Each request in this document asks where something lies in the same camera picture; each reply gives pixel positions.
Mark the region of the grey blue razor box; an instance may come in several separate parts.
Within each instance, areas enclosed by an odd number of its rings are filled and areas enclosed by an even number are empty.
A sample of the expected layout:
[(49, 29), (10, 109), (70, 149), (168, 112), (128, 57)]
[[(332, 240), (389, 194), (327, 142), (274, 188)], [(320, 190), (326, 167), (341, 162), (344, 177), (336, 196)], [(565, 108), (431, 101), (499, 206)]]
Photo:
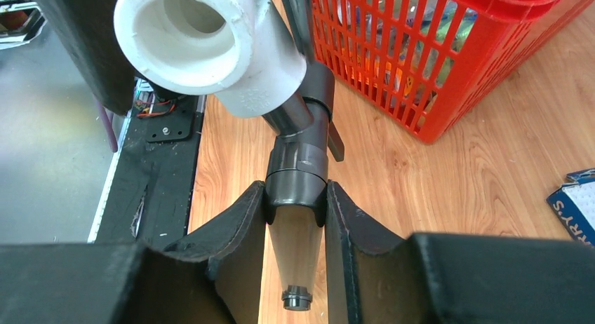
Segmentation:
[(594, 247), (593, 168), (568, 173), (546, 202), (572, 239)]

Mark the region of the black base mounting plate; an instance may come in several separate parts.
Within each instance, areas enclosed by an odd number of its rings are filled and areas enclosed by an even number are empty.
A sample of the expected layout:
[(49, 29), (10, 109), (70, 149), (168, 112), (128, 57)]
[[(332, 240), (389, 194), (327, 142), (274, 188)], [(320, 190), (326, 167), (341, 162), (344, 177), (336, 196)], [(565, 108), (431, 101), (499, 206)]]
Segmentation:
[(204, 96), (136, 104), (121, 132), (88, 242), (142, 241), (164, 249), (185, 236), (201, 141)]

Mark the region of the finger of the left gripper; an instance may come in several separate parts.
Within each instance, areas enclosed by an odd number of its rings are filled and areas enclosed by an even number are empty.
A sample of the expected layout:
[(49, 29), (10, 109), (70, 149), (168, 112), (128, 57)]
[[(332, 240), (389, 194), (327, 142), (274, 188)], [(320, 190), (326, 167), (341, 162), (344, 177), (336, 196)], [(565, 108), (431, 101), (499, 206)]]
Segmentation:
[(117, 0), (35, 0), (90, 87), (117, 115), (133, 105), (135, 70), (114, 33)]
[(281, 0), (298, 51), (308, 62), (315, 61), (312, 0)]

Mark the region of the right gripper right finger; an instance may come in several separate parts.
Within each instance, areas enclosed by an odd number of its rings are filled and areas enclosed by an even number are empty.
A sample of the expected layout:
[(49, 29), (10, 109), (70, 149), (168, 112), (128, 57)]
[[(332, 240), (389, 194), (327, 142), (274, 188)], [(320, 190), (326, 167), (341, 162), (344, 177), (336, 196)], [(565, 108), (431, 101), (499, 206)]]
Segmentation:
[(402, 238), (327, 186), (330, 323), (593, 323), (594, 249), (575, 241)]

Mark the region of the dark grey metal faucet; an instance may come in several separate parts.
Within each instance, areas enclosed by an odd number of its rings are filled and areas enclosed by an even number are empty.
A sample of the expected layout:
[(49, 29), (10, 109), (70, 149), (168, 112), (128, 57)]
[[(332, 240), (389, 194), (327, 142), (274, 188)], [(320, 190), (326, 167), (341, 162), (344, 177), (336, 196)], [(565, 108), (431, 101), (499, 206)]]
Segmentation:
[(275, 139), (265, 180), (269, 235), (281, 279), (284, 309), (311, 308), (326, 222), (328, 155), (343, 161), (345, 146), (333, 123), (335, 77), (321, 62), (307, 69), (299, 94), (312, 123)]

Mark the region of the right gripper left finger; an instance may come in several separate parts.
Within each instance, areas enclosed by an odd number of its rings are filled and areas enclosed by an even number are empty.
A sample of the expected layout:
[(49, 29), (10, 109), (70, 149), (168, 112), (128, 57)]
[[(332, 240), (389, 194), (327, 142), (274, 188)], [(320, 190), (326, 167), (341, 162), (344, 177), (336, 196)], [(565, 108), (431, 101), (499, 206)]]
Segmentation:
[(141, 241), (1, 247), (2, 323), (256, 323), (264, 184), (163, 250)]

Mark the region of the red plastic basket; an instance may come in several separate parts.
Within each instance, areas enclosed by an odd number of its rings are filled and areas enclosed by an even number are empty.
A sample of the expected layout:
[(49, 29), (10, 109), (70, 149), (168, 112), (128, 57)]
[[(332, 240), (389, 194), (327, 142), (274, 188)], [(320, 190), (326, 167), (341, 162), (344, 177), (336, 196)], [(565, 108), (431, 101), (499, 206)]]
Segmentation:
[(317, 58), (432, 143), (594, 0), (312, 0)]

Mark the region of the white pvc elbow fitting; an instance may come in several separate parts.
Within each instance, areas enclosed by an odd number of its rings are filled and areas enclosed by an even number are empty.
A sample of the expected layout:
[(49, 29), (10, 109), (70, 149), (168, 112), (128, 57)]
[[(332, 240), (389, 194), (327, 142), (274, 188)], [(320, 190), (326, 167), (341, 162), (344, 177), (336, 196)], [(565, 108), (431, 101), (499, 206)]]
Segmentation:
[(274, 111), (307, 71), (272, 0), (117, 0), (113, 21), (141, 75), (179, 94), (215, 95), (237, 117)]

